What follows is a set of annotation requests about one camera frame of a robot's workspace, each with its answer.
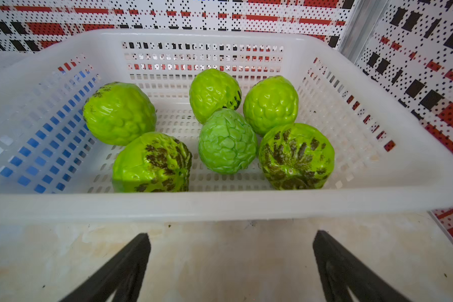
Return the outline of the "green custard apple back right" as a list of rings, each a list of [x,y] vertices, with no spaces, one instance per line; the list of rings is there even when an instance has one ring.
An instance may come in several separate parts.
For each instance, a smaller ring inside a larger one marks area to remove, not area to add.
[[[246,121],[264,136],[272,128],[295,122],[299,97],[292,83],[281,75],[258,82],[247,93],[243,105]]]

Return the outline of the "green custard apple back middle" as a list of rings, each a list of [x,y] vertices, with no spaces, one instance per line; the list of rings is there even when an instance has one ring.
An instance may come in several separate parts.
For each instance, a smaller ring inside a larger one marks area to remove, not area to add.
[[[217,110],[237,110],[242,102],[239,83],[217,69],[199,73],[191,83],[189,96],[193,113],[201,124],[205,124]]]

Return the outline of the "green custard apple far left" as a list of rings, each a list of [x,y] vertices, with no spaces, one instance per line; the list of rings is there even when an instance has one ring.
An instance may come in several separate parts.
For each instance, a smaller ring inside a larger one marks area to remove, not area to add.
[[[83,106],[90,132],[108,145],[126,146],[156,130],[156,109],[135,84],[113,82],[102,86]]]

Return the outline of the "dark-spotted custard apple front right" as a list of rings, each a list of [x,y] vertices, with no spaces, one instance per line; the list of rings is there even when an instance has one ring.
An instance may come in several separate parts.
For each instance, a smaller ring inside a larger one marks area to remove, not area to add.
[[[335,166],[335,149],[316,128],[290,123],[272,128],[259,149],[266,179],[277,190],[323,188]]]

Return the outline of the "white perforated plastic basket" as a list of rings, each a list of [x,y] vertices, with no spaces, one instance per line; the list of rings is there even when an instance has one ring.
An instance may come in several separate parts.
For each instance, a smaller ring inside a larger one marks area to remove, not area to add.
[[[235,176],[201,163],[201,126],[188,91],[209,68],[235,77],[243,93],[277,75],[294,85],[298,122],[335,149],[322,189],[277,191],[258,162]],[[140,87],[156,107],[157,130],[190,149],[188,192],[114,192],[121,147],[91,135],[82,107],[115,81]],[[0,52],[0,223],[255,220],[451,206],[452,153],[379,84],[311,36],[94,30],[36,54]]]

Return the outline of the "dark-spotted custard apple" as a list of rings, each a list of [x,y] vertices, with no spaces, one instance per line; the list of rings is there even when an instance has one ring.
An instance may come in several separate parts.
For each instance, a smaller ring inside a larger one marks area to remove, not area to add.
[[[114,192],[187,192],[191,166],[192,153],[185,143],[161,132],[145,133],[118,154]]]
[[[277,190],[323,188],[335,166],[335,149],[316,128],[290,123],[272,128],[259,149],[266,179]]]

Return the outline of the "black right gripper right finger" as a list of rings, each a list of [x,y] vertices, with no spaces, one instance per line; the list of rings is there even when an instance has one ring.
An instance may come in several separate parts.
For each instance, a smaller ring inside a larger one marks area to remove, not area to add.
[[[313,251],[327,301],[408,301],[328,232],[316,233]]]

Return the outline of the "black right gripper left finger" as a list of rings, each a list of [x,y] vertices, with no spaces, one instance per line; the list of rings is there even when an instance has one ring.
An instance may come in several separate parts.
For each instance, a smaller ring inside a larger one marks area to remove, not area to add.
[[[138,234],[63,301],[137,301],[151,252],[149,236]]]

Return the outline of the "dark-spotted custard apple front left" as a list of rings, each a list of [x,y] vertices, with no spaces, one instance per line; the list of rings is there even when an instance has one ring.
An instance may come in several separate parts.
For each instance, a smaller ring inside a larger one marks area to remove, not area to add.
[[[192,153],[185,143],[161,132],[145,133],[118,154],[114,192],[187,192],[191,166]]]

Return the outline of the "pale green custard apple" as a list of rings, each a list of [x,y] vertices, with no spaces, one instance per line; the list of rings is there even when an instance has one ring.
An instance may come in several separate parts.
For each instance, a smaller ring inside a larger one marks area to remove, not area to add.
[[[198,152],[204,165],[219,174],[236,174],[256,158],[257,135],[246,119],[232,109],[216,111],[203,125]]]

